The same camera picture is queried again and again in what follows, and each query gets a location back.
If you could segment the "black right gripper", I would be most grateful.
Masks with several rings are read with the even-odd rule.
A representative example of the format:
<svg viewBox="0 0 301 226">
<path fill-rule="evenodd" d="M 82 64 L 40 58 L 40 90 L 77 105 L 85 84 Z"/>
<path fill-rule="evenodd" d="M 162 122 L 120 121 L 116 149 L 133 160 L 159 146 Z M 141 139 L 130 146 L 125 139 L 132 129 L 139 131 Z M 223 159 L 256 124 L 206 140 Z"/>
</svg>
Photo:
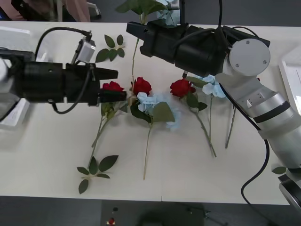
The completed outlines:
<svg viewBox="0 0 301 226">
<path fill-rule="evenodd" d="M 176 47 L 174 44 L 186 33 L 188 24 L 176 27 L 163 27 L 154 22 L 147 25 L 128 22 L 126 32 L 143 40 L 140 53 L 147 57 L 158 57 L 169 63 L 175 63 Z"/>
</svg>

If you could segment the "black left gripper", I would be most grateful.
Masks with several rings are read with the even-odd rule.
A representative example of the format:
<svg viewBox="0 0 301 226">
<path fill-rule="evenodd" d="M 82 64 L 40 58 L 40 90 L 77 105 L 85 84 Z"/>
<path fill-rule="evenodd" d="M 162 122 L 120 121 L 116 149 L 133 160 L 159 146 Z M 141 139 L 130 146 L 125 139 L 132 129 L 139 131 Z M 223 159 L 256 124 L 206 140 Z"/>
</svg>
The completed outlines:
<svg viewBox="0 0 301 226">
<path fill-rule="evenodd" d="M 100 90 L 100 80 L 113 80 L 118 78 L 118 71 L 98 68 L 95 64 L 73 65 L 66 64 L 64 69 L 64 94 L 67 103 L 75 103 L 83 88 L 87 75 L 90 75 L 87 86 L 79 103 L 88 106 L 97 106 L 100 103 L 125 101 L 125 91 Z"/>
</svg>

